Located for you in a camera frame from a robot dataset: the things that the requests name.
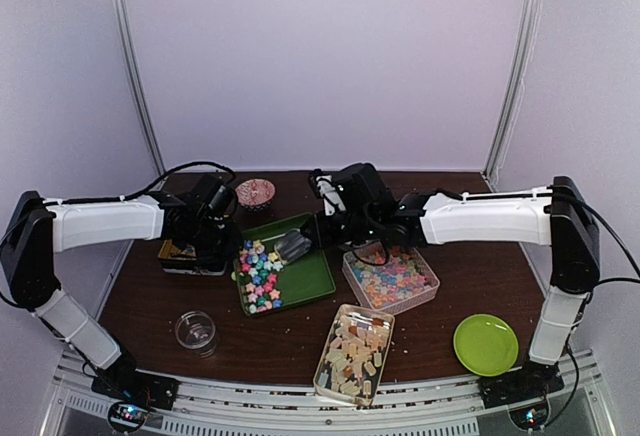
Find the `metal scoop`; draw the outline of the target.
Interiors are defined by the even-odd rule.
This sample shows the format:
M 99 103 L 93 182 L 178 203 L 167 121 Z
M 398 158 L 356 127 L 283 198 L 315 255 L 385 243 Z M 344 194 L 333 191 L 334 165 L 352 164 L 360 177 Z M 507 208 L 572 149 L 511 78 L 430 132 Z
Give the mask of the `metal scoop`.
M 284 264 L 291 264 L 306 255 L 312 247 L 312 241 L 299 229 L 284 234 L 274 245 L 274 251 Z

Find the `green tray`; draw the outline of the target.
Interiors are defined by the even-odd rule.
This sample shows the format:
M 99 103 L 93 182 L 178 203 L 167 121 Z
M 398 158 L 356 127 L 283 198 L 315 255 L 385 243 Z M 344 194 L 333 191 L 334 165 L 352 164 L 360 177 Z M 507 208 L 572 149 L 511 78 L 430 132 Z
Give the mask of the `green tray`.
M 284 264 L 274 251 L 275 243 L 288 231 L 300 228 L 308 217 L 303 213 L 242 232 L 242 247 L 233 261 L 233 272 L 245 315 L 283 311 L 335 292 L 322 251 L 310 251 L 291 264 Z

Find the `clear plastic jar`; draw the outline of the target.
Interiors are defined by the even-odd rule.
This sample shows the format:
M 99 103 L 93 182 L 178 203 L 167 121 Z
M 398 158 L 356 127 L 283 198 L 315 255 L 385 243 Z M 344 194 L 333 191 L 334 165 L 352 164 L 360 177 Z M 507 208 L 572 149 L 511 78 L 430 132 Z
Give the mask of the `clear plastic jar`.
M 216 324 L 203 311 L 182 314 L 175 324 L 174 334 L 181 347 L 200 358 L 212 356 L 219 342 Z

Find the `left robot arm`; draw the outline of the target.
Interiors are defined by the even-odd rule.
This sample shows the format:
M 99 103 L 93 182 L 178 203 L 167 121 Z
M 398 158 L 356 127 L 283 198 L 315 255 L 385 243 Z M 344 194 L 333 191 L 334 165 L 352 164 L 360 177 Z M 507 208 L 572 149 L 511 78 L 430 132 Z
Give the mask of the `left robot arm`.
M 117 197 L 48 199 L 24 192 L 1 239 L 1 266 L 13 306 L 34 314 L 79 351 L 123 400 L 137 398 L 144 380 L 135 360 L 63 288 L 54 270 L 58 253 L 118 241 L 168 240 L 192 247 L 199 269 L 226 266 L 242 245 L 227 210 L 236 202 L 221 179 L 203 175 L 173 195 L 148 188 Z

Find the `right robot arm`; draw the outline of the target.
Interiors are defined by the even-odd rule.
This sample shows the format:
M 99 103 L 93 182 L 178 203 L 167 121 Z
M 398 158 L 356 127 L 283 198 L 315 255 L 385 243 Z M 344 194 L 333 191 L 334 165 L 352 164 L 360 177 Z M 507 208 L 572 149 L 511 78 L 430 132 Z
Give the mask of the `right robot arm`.
M 514 373 L 512 386 L 530 398 L 550 382 L 549 366 L 559 360 L 600 280 L 599 228 L 571 178 L 558 176 L 549 186 L 517 192 L 435 189 L 397 199 L 372 164 L 355 163 L 334 174 L 315 170 L 309 185 L 324 208 L 302 233 L 317 248 L 373 240 L 408 247 L 457 242 L 550 247 L 548 294 L 529 345 L 529 362 Z

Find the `pink tin of star candies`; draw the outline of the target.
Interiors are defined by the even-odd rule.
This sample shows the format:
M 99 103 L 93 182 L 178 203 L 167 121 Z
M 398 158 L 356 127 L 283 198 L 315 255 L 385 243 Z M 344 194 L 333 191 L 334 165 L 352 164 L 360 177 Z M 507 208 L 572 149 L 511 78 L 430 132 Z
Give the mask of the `pink tin of star candies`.
M 416 248 L 380 242 L 346 252 L 342 271 L 360 306 L 391 315 L 432 301 L 440 287 Z

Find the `cream tin of popsicle candies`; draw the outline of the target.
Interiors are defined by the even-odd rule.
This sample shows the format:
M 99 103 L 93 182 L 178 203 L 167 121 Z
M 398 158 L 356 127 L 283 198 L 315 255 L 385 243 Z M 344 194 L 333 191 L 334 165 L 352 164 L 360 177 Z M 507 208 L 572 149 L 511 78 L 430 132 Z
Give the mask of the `cream tin of popsicle candies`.
M 390 351 L 395 317 L 341 305 L 329 328 L 316 372 L 315 393 L 341 404 L 373 405 Z

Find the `red patterned small bowl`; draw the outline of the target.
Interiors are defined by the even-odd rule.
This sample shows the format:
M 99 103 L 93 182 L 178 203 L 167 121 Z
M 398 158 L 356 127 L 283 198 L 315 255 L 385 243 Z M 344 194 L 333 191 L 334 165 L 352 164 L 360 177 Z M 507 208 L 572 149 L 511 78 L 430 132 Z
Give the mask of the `red patterned small bowl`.
M 276 195 L 275 185 L 261 178 L 246 180 L 236 188 L 239 205 L 247 211 L 262 211 L 267 209 Z

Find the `lime green plate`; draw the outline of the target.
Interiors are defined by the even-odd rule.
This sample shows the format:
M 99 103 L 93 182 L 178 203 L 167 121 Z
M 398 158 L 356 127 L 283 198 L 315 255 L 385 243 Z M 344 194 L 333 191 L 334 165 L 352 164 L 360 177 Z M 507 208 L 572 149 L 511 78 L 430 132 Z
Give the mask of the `lime green plate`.
M 519 355 L 516 333 L 505 321 L 489 314 L 462 320 L 454 331 L 453 348 L 459 362 L 481 377 L 508 372 Z

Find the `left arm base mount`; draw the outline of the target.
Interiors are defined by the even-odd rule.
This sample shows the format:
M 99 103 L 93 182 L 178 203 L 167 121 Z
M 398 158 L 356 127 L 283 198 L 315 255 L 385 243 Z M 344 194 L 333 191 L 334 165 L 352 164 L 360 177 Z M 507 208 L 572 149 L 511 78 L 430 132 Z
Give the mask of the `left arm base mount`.
M 91 390 L 115 399 L 107 410 L 106 419 L 117 433 L 136 432 L 152 413 L 171 410 L 174 406 L 179 389 L 179 382 L 174 378 L 137 370 L 116 374 L 92 367 L 92 371 Z

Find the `front aluminium rail frame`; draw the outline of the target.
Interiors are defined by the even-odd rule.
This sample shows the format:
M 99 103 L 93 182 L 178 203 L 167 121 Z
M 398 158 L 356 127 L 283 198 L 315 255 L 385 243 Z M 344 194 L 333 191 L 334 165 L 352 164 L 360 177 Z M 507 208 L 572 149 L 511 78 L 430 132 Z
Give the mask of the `front aluminium rail frame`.
M 576 359 L 580 382 L 572 402 L 535 435 L 620 435 L 592 353 Z M 63 355 L 37 435 L 115 435 L 106 421 L 112 400 L 91 391 L 81 366 Z M 156 410 L 133 435 L 528 435 L 509 406 L 483 404 L 473 376 L 383 384 L 369 409 L 317 396 L 308 386 L 176 379 L 173 409 Z

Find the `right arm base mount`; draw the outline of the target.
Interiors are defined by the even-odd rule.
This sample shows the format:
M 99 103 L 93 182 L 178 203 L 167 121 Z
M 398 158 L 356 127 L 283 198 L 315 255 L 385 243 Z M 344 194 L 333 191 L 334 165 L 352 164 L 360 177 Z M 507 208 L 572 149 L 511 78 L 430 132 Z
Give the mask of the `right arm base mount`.
M 551 421 L 549 396 L 564 387 L 558 364 L 527 362 L 519 369 L 478 380 L 484 407 L 506 409 L 511 423 L 528 433 L 543 430 Z

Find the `left aluminium corner post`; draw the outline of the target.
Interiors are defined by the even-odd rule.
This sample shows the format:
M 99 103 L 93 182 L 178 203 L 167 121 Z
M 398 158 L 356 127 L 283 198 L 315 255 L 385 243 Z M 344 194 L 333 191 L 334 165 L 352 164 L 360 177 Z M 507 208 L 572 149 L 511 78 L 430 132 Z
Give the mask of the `left aluminium corner post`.
M 148 109 L 148 103 L 135 51 L 126 0 L 112 0 L 112 5 L 126 67 L 126 76 L 132 94 L 136 115 L 141 126 L 143 141 L 151 158 L 155 172 L 157 174 L 161 174 L 165 171 L 166 167 Z

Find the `aluminium corner post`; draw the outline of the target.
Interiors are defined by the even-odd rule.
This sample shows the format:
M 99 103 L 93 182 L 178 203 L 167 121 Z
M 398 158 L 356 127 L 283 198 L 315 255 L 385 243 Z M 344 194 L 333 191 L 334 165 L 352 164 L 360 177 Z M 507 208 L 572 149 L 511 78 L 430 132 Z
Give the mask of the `aluminium corner post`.
M 112 5 L 126 67 L 126 76 L 132 94 L 136 115 L 141 126 L 143 141 L 151 158 L 155 172 L 157 174 L 161 174 L 165 171 L 166 167 L 148 109 L 148 103 L 135 51 L 126 0 L 112 0 Z
M 534 52 L 542 0 L 523 0 L 515 49 L 498 124 L 483 175 L 492 189 L 498 185 L 525 92 L 527 66 Z

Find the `right aluminium corner post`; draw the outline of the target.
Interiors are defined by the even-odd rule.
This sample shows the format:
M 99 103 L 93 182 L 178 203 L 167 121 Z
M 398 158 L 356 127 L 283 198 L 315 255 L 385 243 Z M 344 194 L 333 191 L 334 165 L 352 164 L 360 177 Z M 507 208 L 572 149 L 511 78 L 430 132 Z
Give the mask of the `right aluminium corner post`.
M 542 0 L 523 0 L 515 49 L 498 124 L 483 175 L 492 189 L 498 185 L 525 92 L 527 66 L 534 52 Z

